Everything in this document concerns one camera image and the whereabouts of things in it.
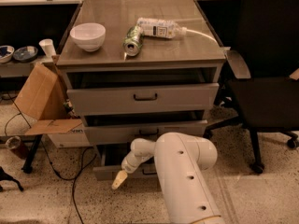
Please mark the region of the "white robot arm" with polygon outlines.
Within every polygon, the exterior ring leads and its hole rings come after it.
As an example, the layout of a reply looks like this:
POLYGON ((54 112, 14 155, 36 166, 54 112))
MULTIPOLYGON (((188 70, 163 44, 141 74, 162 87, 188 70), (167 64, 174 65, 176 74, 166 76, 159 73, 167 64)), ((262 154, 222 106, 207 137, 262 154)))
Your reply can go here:
POLYGON ((217 158, 216 147, 203 137, 165 133, 155 141, 136 138, 112 188, 117 189, 143 162, 154 159, 171 224, 225 224, 202 175, 217 158))

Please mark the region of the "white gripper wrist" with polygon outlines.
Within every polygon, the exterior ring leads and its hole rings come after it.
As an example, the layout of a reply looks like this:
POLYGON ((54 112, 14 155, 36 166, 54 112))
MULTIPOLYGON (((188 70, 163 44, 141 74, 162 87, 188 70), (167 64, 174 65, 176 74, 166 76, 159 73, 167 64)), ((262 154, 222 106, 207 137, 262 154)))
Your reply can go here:
POLYGON ((122 170, 118 171, 111 187, 117 189, 127 179, 128 174, 132 174, 143 162, 150 158, 147 156, 136 156, 136 154, 130 151, 123 159, 121 163, 122 170))

